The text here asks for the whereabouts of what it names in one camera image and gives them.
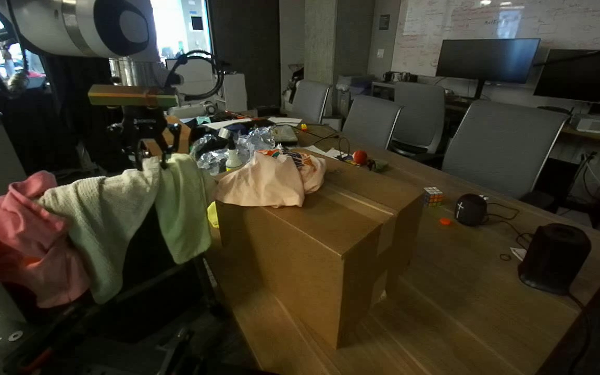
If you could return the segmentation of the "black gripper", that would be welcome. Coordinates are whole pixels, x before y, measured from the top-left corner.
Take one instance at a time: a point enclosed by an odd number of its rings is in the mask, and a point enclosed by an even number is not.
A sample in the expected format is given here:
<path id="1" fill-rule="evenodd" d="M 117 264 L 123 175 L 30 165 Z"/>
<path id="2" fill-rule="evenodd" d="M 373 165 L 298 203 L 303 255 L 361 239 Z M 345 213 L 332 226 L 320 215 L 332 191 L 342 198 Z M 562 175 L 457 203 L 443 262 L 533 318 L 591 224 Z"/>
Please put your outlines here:
<path id="1" fill-rule="evenodd" d="M 115 133 L 125 146 L 133 146 L 140 140 L 155 140 L 160 151 L 177 151 L 181 124 L 171 122 L 158 109 L 125 107 L 123 120 L 115 126 Z"/>

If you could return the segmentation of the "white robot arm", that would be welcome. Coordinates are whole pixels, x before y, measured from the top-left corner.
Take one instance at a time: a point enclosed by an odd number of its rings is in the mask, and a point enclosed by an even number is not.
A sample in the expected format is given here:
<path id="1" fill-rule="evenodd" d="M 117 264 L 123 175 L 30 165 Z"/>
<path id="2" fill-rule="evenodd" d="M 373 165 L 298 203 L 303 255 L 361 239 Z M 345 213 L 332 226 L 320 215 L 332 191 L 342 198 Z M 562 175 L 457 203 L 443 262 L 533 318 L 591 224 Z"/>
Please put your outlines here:
<path id="1" fill-rule="evenodd" d="M 107 116 L 87 89 L 110 82 L 108 63 L 132 66 L 133 84 L 160 88 L 150 0 L 0 0 L 0 22 L 41 58 L 53 96 L 77 143 L 110 148 Z"/>

